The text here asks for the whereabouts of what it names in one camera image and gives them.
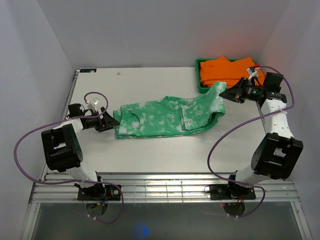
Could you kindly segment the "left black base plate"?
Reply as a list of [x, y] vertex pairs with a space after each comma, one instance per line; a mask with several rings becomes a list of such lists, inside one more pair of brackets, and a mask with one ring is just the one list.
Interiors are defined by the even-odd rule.
[[80, 188], [77, 194], [78, 201], [119, 201], [121, 199], [121, 185], [95, 184], [91, 187]]

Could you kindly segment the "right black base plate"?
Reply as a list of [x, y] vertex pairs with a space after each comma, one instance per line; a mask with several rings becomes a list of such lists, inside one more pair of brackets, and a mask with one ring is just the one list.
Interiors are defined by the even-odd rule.
[[253, 188], [246, 188], [237, 184], [211, 184], [209, 185], [211, 200], [255, 200]]

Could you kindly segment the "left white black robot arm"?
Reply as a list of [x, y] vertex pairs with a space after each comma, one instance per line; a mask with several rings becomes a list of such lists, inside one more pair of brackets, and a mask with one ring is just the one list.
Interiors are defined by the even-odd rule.
[[41, 133], [46, 165], [52, 171], [66, 173], [73, 177], [78, 188], [79, 200], [119, 200], [119, 191], [114, 186], [102, 184], [101, 176], [83, 162], [83, 152], [76, 133], [95, 129], [97, 132], [111, 130], [120, 125], [104, 107], [100, 110], [90, 103], [82, 109], [79, 103], [68, 106], [71, 119], [59, 126]]

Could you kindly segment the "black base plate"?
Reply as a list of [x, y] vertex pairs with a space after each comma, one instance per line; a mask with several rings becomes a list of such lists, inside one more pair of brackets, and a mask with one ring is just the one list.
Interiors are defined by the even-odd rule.
[[211, 184], [209, 185], [211, 200], [255, 200], [253, 188], [246, 188], [237, 184]]
[[95, 184], [91, 187], [80, 188], [77, 194], [78, 201], [119, 201], [121, 199], [121, 185]]

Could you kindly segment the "green white tie-dye trousers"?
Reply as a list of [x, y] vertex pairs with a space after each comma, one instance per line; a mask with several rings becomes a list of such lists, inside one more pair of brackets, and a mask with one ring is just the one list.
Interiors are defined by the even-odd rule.
[[197, 97], [165, 96], [160, 100], [122, 105], [113, 112], [119, 122], [115, 138], [170, 138], [206, 132], [226, 113], [220, 96], [226, 87], [226, 82], [218, 81]]

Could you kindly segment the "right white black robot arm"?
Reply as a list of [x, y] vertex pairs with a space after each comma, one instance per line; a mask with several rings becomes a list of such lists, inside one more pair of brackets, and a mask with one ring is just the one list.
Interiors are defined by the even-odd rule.
[[226, 194], [237, 199], [251, 192], [252, 186], [264, 180], [286, 180], [292, 173], [303, 150], [303, 142], [292, 134], [285, 108], [287, 97], [280, 84], [283, 75], [268, 72], [262, 84], [257, 76], [242, 77], [220, 97], [236, 103], [254, 101], [264, 115], [265, 137], [253, 153], [251, 164], [229, 176]]

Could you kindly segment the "black label sticker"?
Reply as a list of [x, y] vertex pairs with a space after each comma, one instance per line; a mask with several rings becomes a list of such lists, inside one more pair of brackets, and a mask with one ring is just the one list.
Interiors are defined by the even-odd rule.
[[96, 68], [82, 68], [79, 70], [80, 73], [95, 73], [96, 71]]

